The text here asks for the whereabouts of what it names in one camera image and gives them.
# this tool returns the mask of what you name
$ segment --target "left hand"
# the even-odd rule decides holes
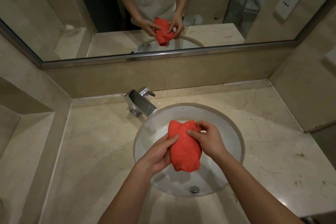
[[[151,175],[162,171],[171,163],[169,147],[172,146],[178,138],[179,135],[169,138],[168,133],[165,134],[138,160],[139,164],[148,169]]]
[[[184,30],[184,25],[182,21],[182,15],[179,13],[175,13],[173,17],[170,20],[170,27],[167,31],[167,33],[170,33],[173,28],[176,28],[176,32],[174,34],[174,39],[180,37],[181,33]]]

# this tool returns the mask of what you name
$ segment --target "right hand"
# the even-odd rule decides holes
[[[215,125],[205,121],[197,121],[195,123],[202,130],[205,130],[206,133],[197,133],[195,130],[190,129],[187,129],[186,133],[199,142],[205,154],[215,161],[219,156],[228,153],[222,141],[221,134]]]
[[[141,27],[149,36],[155,37],[155,30],[161,29],[160,26],[155,25],[153,22],[140,19],[137,21],[139,27]]]

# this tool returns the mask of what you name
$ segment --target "faucet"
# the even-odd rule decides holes
[[[135,117],[139,117],[142,113],[146,116],[150,116],[157,112],[157,108],[146,97],[148,95],[154,96],[152,91],[149,91],[146,87],[142,87],[139,91],[131,90],[124,95],[124,98],[129,106],[129,111],[133,113]]]

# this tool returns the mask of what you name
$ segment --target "sink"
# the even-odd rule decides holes
[[[167,46],[159,46],[155,38],[151,38],[140,44],[132,53],[144,53],[144,52],[164,52],[171,50],[181,50],[190,48],[204,47],[199,41],[187,36],[181,36],[178,39],[172,39]]]
[[[159,109],[148,117],[139,128],[133,145],[134,160],[138,161],[147,150],[168,132],[171,120],[184,123],[188,120],[204,120],[217,126],[227,150],[239,162],[243,162],[245,145],[238,127],[225,114],[195,103],[178,103]],[[199,170],[192,173],[176,172],[172,165],[154,175],[151,184],[159,190],[179,197],[198,197],[215,193],[228,181],[217,164],[204,152]]]

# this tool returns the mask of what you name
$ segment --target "mirror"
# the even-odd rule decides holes
[[[293,40],[325,1],[0,0],[0,18],[43,61],[58,61]],[[173,32],[155,32],[155,17]],[[160,34],[180,36],[160,46]]]

